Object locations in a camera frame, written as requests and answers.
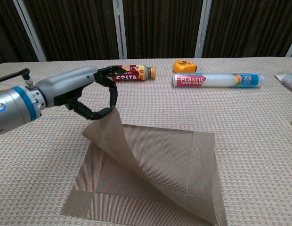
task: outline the textured tablecloth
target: textured tablecloth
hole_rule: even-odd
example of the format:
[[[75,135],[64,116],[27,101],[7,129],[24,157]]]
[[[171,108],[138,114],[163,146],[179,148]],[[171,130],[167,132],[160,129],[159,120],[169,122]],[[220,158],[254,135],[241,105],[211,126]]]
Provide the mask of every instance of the textured tablecloth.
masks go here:
[[[175,59],[6,63],[0,76],[25,67],[38,80],[95,65],[156,66],[154,81],[118,83],[125,124],[215,133],[215,153],[229,225],[292,225],[292,92],[275,73],[292,58],[190,59],[204,73],[262,73],[259,89],[173,88]],[[21,78],[0,89],[23,85]],[[108,106],[98,84],[81,101]],[[81,133],[90,121],[53,107],[38,120],[0,136],[0,225],[111,225],[59,215],[89,146]]]

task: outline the gray robot arm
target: gray robot arm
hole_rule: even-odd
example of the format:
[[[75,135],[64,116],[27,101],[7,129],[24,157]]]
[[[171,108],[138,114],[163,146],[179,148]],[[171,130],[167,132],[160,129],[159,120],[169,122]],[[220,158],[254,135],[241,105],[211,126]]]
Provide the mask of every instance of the gray robot arm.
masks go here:
[[[126,72],[117,66],[103,69],[96,67],[84,67],[66,72],[49,79],[39,81],[33,85],[29,70],[24,69],[18,73],[0,78],[0,82],[22,75],[25,86],[16,86],[0,92],[0,135],[12,129],[22,126],[41,116],[41,111],[53,106],[65,105],[69,110],[89,120],[97,120],[106,116],[116,105],[118,92],[116,84],[108,77],[115,72]],[[82,90],[92,82],[109,88],[110,107],[99,112],[92,112],[87,106],[80,103]]]

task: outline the curtain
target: curtain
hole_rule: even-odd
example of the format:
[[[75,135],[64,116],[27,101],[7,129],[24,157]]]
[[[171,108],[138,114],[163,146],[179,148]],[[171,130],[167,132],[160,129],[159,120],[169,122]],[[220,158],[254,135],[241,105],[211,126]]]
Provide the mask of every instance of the curtain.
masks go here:
[[[194,57],[202,0],[123,0],[128,58]]]
[[[118,59],[111,0],[25,0],[49,61]]]
[[[203,57],[284,57],[292,0],[213,0]]]
[[[0,0],[0,64],[37,61],[12,0]]]

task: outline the gold bottle cap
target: gold bottle cap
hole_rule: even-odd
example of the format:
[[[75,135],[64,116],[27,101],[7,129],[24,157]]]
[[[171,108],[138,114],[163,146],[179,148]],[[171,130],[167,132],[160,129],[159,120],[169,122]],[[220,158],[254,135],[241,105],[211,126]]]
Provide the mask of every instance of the gold bottle cap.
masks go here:
[[[156,68],[150,67],[150,78],[155,79],[155,72],[156,72]]]

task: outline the tape measure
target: tape measure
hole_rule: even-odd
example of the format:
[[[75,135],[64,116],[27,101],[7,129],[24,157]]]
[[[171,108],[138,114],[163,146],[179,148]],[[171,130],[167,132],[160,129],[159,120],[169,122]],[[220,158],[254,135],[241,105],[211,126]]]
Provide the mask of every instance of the tape measure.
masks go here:
[[[174,62],[173,65],[173,70],[175,73],[180,73],[180,72],[185,72],[185,73],[190,73],[190,72],[196,72],[197,70],[197,65],[196,63],[193,63],[191,61],[187,60],[177,60]]]

